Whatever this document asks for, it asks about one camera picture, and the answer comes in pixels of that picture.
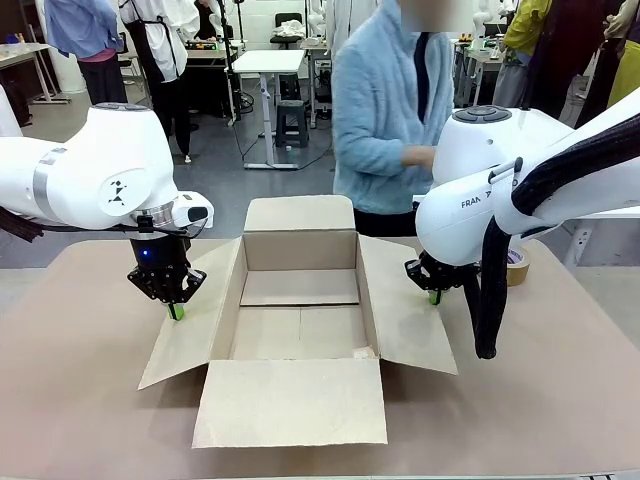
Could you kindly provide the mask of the person's right hand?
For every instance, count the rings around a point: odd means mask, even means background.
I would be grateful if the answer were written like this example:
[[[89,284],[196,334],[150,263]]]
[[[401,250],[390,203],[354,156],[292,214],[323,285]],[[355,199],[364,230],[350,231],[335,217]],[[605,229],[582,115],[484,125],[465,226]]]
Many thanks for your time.
[[[432,170],[436,150],[432,146],[411,145],[403,150],[401,162],[404,167],[423,167]]]

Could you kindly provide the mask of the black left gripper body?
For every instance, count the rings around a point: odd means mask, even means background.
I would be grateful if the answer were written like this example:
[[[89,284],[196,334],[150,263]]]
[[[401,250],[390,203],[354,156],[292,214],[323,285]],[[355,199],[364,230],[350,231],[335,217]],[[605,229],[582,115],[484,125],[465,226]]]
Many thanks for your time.
[[[142,234],[130,239],[136,266],[142,271],[173,269],[185,273],[191,263],[187,251],[191,241],[180,235]]]

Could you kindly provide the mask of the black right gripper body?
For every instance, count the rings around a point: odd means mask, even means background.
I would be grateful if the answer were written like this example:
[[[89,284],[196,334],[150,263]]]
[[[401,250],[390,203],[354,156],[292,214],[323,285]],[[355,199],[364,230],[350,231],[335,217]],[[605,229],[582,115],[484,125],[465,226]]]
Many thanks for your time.
[[[422,252],[422,269],[427,275],[428,289],[460,288],[472,280],[477,280],[480,273],[477,263],[452,266],[436,260],[426,251]]]

